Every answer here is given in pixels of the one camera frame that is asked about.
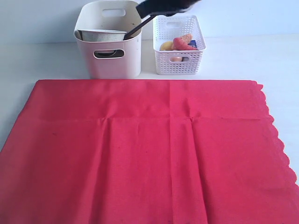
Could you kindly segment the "dark wooden chopstick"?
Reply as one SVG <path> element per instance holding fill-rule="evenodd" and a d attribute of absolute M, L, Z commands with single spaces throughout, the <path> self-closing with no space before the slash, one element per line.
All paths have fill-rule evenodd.
<path fill-rule="evenodd" d="M 127 32 L 124 35 L 123 40 L 129 40 L 133 36 L 133 34 L 135 34 L 137 31 L 139 31 L 140 29 L 142 29 L 145 25 L 147 25 L 154 18 L 155 18 L 155 15 L 151 15 L 149 18 L 147 18 L 145 21 L 143 21 L 138 26 L 136 26 L 135 28 L 133 28 L 131 31 Z"/>

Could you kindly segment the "cream plastic tub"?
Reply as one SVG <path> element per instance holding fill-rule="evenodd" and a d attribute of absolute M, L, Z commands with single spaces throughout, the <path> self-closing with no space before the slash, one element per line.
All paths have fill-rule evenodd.
<path fill-rule="evenodd" d="M 132 0 L 100 0 L 84 5 L 78 16 L 74 36 L 91 78 L 132 79 L 141 72 L 142 32 L 119 41 L 86 40 L 85 30 L 129 32 L 141 23 Z"/>

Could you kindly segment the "blue white milk carton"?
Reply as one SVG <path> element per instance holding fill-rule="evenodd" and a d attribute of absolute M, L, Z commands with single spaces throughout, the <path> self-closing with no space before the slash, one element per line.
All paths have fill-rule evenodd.
<path fill-rule="evenodd" d="M 197 44 L 196 44 L 195 40 L 191 40 L 188 45 L 190 45 L 190 46 L 192 46 L 194 48 L 197 48 Z"/>

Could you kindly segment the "brown egg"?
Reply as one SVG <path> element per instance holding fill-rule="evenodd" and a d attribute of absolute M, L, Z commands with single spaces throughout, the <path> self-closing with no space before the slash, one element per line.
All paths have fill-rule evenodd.
<path fill-rule="evenodd" d="M 176 57 L 172 57 L 170 59 L 171 62 L 182 62 L 183 61 L 183 58 L 182 57 L 179 57 L 179 56 L 176 56 Z"/>

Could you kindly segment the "yellow lemon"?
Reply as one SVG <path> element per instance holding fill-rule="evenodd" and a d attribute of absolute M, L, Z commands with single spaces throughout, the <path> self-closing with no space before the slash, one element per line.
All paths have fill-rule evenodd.
<path fill-rule="evenodd" d="M 174 47 L 173 47 L 173 42 L 172 41 L 168 41 L 168 42 L 164 42 L 161 46 L 160 46 L 160 51 L 173 51 Z"/>

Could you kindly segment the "red sausage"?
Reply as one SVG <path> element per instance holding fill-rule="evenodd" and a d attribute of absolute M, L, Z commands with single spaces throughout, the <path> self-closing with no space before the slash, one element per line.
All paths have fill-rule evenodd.
<path fill-rule="evenodd" d="M 187 50 L 198 50 L 196 47 L 190 45 L 191 41 L 184 40 L 182 38 L 176 37 L 173 39 L 174 50 L 187 51 Z"/>

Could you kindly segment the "white perforated plastic basket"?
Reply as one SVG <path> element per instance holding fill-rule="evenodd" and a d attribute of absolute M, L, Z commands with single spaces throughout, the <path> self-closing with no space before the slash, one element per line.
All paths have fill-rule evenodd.
<path fill-rule="evenodd" d="M 164 42 L 176 37 L 192 34 L 198 50 L 160 51 Z M 199 65 L 206 49 L 197 16 L 193 14 L 175 15 L 172 17 L 158 16 L 153 22 L 153 49 L 155 51 L 156 71 L 159 75 L 193 75 L 199 70 Z M 182 57 L 182 62 L 171 62 L 172 57 Z"/>

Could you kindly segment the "pale green ceramic bowl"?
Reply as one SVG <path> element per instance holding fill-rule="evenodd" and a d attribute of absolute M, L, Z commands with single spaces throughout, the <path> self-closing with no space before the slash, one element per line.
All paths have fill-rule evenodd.
<path fill-rule="evenodd" d="M 126 31 L 107 30 L 107 29 L 81 29 L 78 30 L 81 40 L 86 42 L 117 42 L 122 41 Z M 94 55 L 96 58 L 113 57 L 117 52 L 113 50 L 96 50 Z"/>

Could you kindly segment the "red tablecloth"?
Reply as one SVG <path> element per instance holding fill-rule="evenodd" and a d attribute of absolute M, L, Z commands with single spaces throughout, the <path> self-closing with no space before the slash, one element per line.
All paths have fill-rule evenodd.
<path fill-rule="evenodd" d="M 296 224 L 262 85 L 40 80 L 0 153 L 3 224 Z"/>

